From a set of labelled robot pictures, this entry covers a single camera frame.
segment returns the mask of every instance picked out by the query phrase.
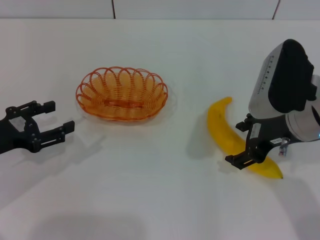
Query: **white wall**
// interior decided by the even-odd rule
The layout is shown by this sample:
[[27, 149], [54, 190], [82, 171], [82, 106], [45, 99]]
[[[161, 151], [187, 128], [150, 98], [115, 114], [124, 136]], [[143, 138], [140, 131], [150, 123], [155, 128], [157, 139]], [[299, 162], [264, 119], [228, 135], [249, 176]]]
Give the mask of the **white wall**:
[[320, 0], [281, 0], [275, 19], [320, 19]]
[[271, 19], [278, 0], [114, 0], [117, 19]]
[[111, 0], [0, 0], [0, 18], [108, 18]]

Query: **basket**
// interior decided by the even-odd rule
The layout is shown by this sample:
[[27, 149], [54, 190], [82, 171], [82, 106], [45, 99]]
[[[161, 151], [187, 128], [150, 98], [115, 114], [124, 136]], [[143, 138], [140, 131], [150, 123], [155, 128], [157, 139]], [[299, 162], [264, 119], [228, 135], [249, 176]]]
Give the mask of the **basket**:
[[75, 97], [88, 114], [132, 122], [158, 114], [168, 99], [168, 88], [159, 75], [144, 69], [101, 67], [84, 77]]

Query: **banana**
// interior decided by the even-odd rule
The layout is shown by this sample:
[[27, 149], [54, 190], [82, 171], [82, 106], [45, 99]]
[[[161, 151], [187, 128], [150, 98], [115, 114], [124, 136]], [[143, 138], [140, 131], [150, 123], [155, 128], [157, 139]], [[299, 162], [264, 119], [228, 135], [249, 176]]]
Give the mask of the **banana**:
[[[229, 127], [225, 119], [226, 107], [231, 102], [232, 97], [225, 97], [212, 104], [208, 110], [207, 126], [212, 138], [225, 153], [237, 155], [245, 150], [246, 142]], [[247, 169], [267, 178], [283, 178], [278, 165], [269, 157], [263, 163], [252, 164]]]

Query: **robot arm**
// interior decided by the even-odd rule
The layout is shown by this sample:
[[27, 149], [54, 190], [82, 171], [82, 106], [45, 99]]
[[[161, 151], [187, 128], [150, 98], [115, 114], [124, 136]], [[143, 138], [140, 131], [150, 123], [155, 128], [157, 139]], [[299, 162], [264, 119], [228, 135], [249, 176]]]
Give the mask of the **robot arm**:
[[236, 125], [248, 131], [245, 151], [225, 158], [238, 169], [262, 163], [269, 151], [320, 138], [320, 77], [313, 75], [303, 47], [288, 39], [264, 60], [249, 103], [249, 114]]

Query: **white table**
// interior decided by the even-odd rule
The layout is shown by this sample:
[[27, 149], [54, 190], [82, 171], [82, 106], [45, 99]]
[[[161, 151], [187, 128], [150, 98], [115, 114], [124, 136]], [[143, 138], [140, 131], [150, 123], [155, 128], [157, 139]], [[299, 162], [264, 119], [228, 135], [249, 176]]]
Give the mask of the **white table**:
[[[37, 100], [75, 120], [63, 144], [0, 155], [0, 240], [316, 240], [320, 143], [279, 159], [283, 180], [224, 161], [207, 132], [211, 103], [232, 96], [242, 121], [263, 60], [288, 38], [320, 74], [319, 21], [0, 20], [0, 117]], [[98, 67], [144, 68], [169, 86], [145, 124], [82, 117], [75, 90]]]

